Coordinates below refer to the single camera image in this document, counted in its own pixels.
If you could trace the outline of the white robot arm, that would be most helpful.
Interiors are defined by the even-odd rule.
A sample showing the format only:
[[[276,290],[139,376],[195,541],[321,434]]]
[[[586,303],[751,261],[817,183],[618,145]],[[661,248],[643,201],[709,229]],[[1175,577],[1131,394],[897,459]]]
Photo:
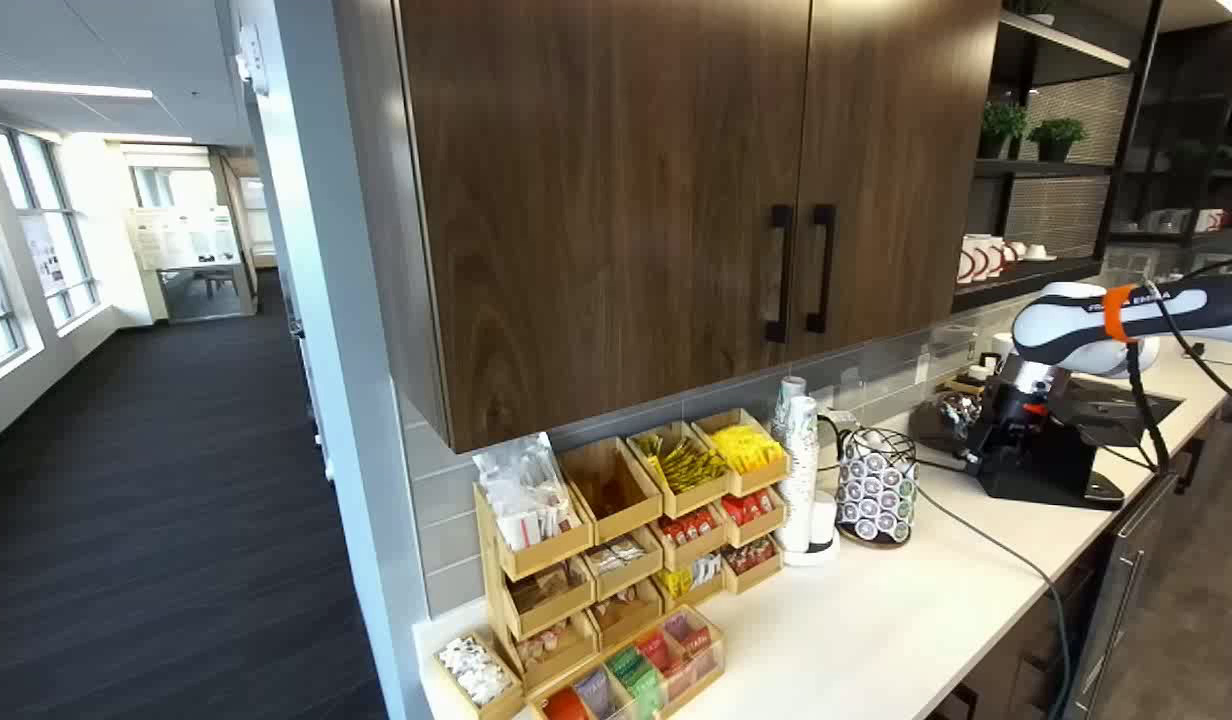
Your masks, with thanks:
[[[1131,338],[1171,333],[1232,344],[1232,272],[1115,286],[1057,281],[1011,317],[1011,352],[1108,376]]]

